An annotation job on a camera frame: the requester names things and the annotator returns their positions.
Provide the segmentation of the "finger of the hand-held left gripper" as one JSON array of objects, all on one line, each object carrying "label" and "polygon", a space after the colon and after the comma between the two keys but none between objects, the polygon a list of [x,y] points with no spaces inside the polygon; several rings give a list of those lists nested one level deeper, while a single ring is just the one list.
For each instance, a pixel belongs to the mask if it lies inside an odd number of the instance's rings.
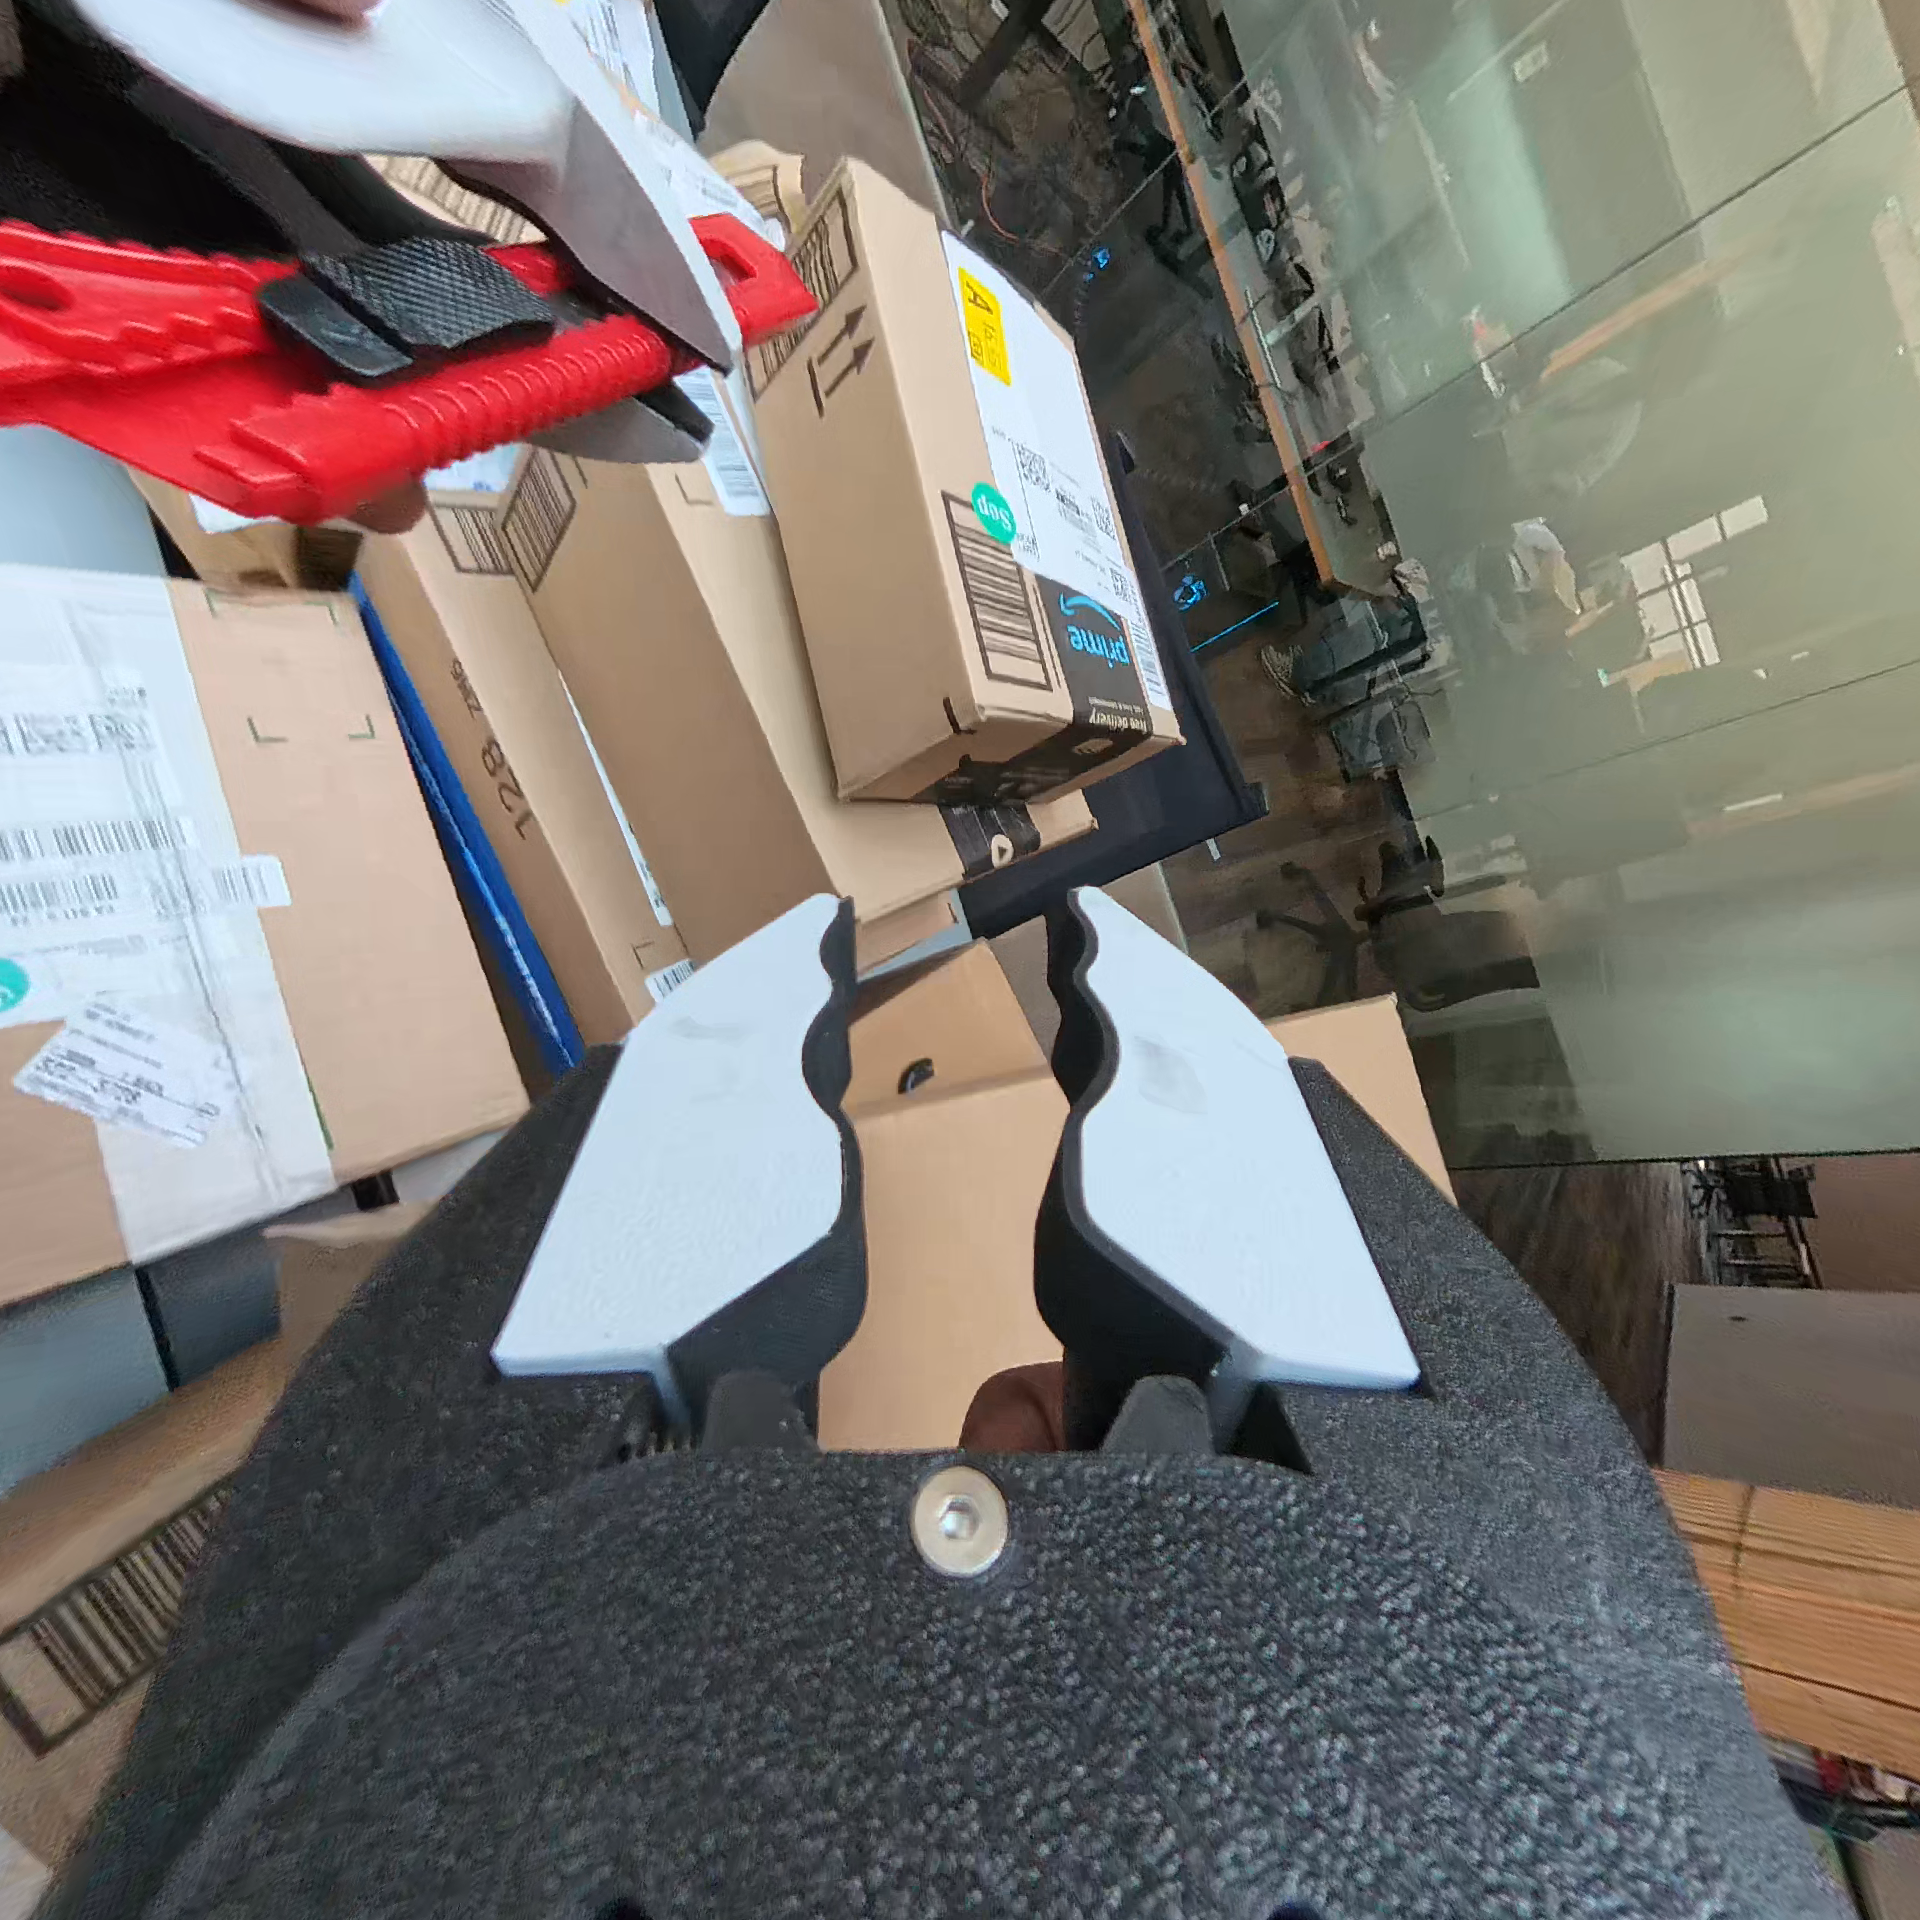
[{"label": "finger of the hand-held left gripper", "polygon": [[401,536],[420,524],[429,497],[436,493],[490,493],[500,481],[510,481],[524,449],[615,467],[674,467],[699,461],[711,440],[709,415],[670,383],[653,397],[631,397],[602,412],[431,468],[420,478],[338,516],[338,528],[367,536]]},{"label": "finger of the hand-held left gripper", "polygon": [[[731,373],[666,137],[558,5],[5,5],[5,223],[296,258],[270,328],[342,379],[412,379],[631,315]],[[425,157],[526,219],[569,296],[510,296],[471,236],[389,210],[373,154]]]}]

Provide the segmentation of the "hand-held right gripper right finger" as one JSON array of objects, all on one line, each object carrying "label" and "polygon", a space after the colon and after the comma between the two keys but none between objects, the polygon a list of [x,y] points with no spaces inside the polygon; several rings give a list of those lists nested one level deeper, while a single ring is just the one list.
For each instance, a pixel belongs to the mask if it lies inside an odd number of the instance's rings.
[{"label": "hand-held right gripper right finger", "polygon": [[1228,1449],[1286,1388],[1407,1393],[1420,1359],[1286,1046],[1102,888],[1046,925],[1069,1105],[1034,1228],[1064,1437],[1099,1449],[1147,1381]]}]

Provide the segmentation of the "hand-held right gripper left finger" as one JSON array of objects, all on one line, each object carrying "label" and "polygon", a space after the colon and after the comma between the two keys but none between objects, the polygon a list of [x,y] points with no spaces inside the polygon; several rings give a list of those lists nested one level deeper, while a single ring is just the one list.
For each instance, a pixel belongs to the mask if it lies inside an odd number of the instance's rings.
[{"label": "hand-held right gripper left finger", "polygon": [[816,1403],[867,1308],[853,989],[853,905],[814,895],[642,1020],[493,1339],[500,1379],[650,1381],[678,1432],[735,1376]]}]

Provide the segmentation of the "red box cutter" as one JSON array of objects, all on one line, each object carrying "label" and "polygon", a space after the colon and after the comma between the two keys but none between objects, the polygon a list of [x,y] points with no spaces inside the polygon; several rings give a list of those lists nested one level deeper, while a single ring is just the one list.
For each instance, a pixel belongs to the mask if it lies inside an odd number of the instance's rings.
[{"label": "red box cutter", "polygon": [[4,227],[4,419],[230,514],[316,524],[719,371],[544,246],[235,258]]}]

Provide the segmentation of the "small cardboard box black tape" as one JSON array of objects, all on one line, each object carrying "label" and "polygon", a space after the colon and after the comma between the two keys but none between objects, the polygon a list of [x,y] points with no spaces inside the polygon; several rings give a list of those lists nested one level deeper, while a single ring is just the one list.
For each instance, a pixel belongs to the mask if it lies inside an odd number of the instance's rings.
[{"label": "small cardboard box black tape", "polygon": [[819,312],[751,395],[838,796],[1034,804],[1182,747],[1069,332],[853,157],[791,264]]}]

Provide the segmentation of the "cardboard box with shipping labels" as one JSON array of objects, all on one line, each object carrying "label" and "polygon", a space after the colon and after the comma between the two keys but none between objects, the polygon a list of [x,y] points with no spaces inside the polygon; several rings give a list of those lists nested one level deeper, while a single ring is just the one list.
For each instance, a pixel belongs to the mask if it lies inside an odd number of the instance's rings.
[{"label": "cardboard box with shipping labels", "polygon": [[647,5],[391,4],[365,30],[384,100],[373,151],[429,157],[510,209],[717,373],[772,332],[731,304],[751,264],[702,240],[714,227],[774,248],[774,232],[662,114]]}]

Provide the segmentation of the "plain cardboard box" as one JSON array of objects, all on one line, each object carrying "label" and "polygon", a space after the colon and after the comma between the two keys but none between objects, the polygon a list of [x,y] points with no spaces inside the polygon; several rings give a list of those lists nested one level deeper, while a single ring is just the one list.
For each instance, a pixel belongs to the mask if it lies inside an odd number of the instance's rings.
[{"label": "plain cardboard box", "polygon": [[989,1453],[1064,1449],[1074,1388],[1060,1372],[1032,1392],[1034,1412],[993,1385],[1062,1359],[1032,1264],[1069,1101],[1012,976],[968,948],[880,982],[852,1024],[852,1070],[867,1308],[819,1385],[823,1448],[949,1449],[988,1392]]}]

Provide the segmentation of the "black office chair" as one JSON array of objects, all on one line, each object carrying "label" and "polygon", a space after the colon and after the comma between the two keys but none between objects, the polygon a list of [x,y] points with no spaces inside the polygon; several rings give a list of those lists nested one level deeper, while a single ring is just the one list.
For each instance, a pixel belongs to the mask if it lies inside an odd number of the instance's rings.
[{"label": "black office chair", "polygon": [[1381,844],[1381,884],[1357,891],[1351,915],[1307,867],[1288,861],[1282,877],[1304,891],[1315,915],[1260,907],[1256,925],[1307,936],[1324,957],[1315,1006],[1353,1002],[1364,957],[1415,1013],[1540,988],[1525,925],[1514,915],[1501,907],[1448,912],[1448,867],[1429,836]]}]

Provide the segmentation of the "cardboard box with handwritten number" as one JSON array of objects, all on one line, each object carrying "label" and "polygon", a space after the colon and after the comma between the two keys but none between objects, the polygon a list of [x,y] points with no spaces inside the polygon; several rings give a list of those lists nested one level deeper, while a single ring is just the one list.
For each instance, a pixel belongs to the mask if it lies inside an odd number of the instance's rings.
[{"label": "cardboard box with handwritten number", "polygon": [[529,580],[577,494],[544,449],[460,463],[424,520],[367,537],[356,577],[420,699],[457,796],[586,1044],[626,1037],[695,966],[681,929],[695,816],[637,782],[638,759],[586,716]]}]

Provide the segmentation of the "blue panel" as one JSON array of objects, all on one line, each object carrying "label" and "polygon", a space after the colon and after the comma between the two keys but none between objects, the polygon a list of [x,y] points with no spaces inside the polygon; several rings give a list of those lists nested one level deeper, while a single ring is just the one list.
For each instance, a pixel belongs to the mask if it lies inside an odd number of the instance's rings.
[{"label": "blue panel", "polygon": [[359,573],[350,577],[350,595],[373,643],[373,657],[397,716],[397,728],[404,739],[425,812],[453,873],[453,885],[478,929],[478,948],[500,973],[500,982],[509,989],[509,1002],[522,1017],[541,1068],[549,1075],[561,1077],[586,1060],[589,1044],[505,876],[505,867],[500,865],[497,852],[493,852],[482,816],[468,800],[460,775],[453,770],[453,759],[440,736],[440,728],[425,712],[420,689],[416,686],[395,639],[385,634],[373,594]]}]

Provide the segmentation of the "cardboard box large white label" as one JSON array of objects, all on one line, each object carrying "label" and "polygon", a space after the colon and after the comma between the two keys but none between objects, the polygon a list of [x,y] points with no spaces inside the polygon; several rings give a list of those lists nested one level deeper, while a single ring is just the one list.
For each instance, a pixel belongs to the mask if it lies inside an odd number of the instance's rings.
[{"label": "cardboard box large white label", "polygon": [[342,594],[5,566],[4,1300],[524,1110]]}]

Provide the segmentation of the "grey box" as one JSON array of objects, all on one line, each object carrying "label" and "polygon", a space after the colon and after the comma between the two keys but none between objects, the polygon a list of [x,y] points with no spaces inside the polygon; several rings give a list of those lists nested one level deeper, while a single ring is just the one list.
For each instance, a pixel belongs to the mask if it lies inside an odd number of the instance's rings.
[{"label": "grey box", "polygon": [[1663,1466],[1918,1509],[1918,1299],[1678,1288]]}]

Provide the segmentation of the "grey bin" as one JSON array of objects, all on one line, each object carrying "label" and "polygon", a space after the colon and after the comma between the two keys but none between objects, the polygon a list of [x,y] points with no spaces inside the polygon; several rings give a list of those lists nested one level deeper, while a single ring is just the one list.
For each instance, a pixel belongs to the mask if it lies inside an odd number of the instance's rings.
[{"label": "grey bin", "polygon": [[4,1492],[278,1339],[262,1228],[118,1267],[4,1312]]}]

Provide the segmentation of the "cardboard box with barcode print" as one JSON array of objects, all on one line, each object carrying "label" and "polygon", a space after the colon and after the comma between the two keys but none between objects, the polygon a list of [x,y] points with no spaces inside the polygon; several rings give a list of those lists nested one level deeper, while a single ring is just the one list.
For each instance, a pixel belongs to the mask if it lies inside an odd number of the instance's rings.
[{"label": "cardboard box with barcode print", "polygon": [[5,1913],[77,1848],[181,1622],[247,1457],[302,1356],[431,1202],[266,1235],[294,1312],[205,1379],[84,1445],[4,1504]]}]

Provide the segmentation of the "wooden slat board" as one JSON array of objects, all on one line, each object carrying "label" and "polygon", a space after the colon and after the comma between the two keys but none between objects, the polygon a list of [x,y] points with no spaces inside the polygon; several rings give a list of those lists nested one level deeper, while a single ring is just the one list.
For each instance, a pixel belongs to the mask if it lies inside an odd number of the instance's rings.
[{"label": "wooden slat board", "polygon": [[1655,1470],[1756,1727],[1918,1783],[1918,1512]]}]

